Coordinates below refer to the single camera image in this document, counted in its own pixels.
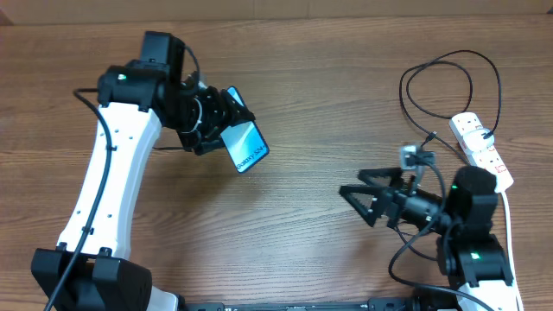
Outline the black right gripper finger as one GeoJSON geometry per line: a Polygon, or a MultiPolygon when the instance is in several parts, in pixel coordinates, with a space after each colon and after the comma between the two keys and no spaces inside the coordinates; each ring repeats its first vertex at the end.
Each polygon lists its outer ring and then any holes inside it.
{"type": "Polygon", "coordinates": [[[375,226],[377,219],[389,207],[389,194],[385,187],[346,185],[340,187],[339,194],[370,227],[375,226]]]}
{"type": "Polygon", "coordinates": [[[362,169],[358,173],[358,179],[369,187],[395,187],[404,185],[401,168],[377,168],[362,169]]]}

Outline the Samsung Galaxy smartphone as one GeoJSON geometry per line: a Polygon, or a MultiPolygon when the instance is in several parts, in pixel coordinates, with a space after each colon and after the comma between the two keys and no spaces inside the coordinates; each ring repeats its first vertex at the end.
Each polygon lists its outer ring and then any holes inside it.
{"type": "Polygon", "coordinates": [[[254,121],[229,126],[221,133],[235,169],[243,174],[265,158],[270,149],[254,121]]]}

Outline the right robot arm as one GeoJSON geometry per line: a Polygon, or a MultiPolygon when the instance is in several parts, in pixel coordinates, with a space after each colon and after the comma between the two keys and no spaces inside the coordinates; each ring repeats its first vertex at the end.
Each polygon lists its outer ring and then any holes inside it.
{"type": "Polygon", "coordinates": [[[417,165],[405,180],[401,168],[359,171],[359,185],[340,187],[339,193],[359,216],[374,226],[382,217],[394,231],[400,224],[418,232],[406,240],[390,260],[388,272],[396,282],[414,289],[403,299],[377,298],[371,310],[519,310],[515,275],[503,247],[492,233],[499,196],[496,178],[483,168],[460,168],[452,185],[441,183],[439,194],[422,190],[426,169],[437,179],[433,164],[417,165]],[[394,264],[421,237],[434,233],[435,261],[448,285],[409,281],[394,273],[394,264]]]}

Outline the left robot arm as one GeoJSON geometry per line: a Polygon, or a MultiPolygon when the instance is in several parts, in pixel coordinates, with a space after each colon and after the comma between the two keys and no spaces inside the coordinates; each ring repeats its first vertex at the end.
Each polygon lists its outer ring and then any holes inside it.
{"type": "Polygon", "coordinates": [[[158,289],[151,272],[131,262],[131,227],[149,155],[163,129],[183,151],[226,149],[244,173],[269,146],[235,87],[184,75],[193,50],[179,38],[148,31],[140,56],[112,66],[88,107],[98,119],[92,156],[71,218],[52,250],[37,249],[31,272],[55,310],[183,310],[181,295],[158,289]]]}

